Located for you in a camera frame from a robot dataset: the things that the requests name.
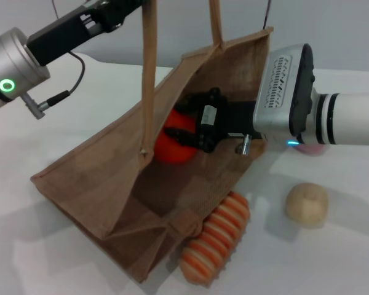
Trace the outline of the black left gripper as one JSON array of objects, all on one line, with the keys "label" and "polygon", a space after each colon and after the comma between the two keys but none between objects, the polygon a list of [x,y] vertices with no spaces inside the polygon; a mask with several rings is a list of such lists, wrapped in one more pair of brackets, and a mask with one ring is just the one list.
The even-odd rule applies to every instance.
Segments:
[{"label": "black left gripper", "polygon": [[41,66],[89,39],[110,33],[143,5],[143,0],[95,1],[84,4],[31,35],[26,47]]}]

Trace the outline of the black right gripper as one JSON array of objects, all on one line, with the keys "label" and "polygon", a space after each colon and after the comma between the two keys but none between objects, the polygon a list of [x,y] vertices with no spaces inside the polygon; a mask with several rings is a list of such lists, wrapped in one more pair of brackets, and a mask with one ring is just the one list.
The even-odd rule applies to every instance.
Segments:
[{"label": "black right gripper", "polygon": [[201,149],[206,153],[215,150],[225,139],[241,139],[240,153],[250,151],[250,142],[258,137],[253,126],[254,101],[229,102],[220,88],[190,93],[175,104],[180,114],[197,115],[196,133],[175,127],[165,127],[164,133],[182,146]]}]

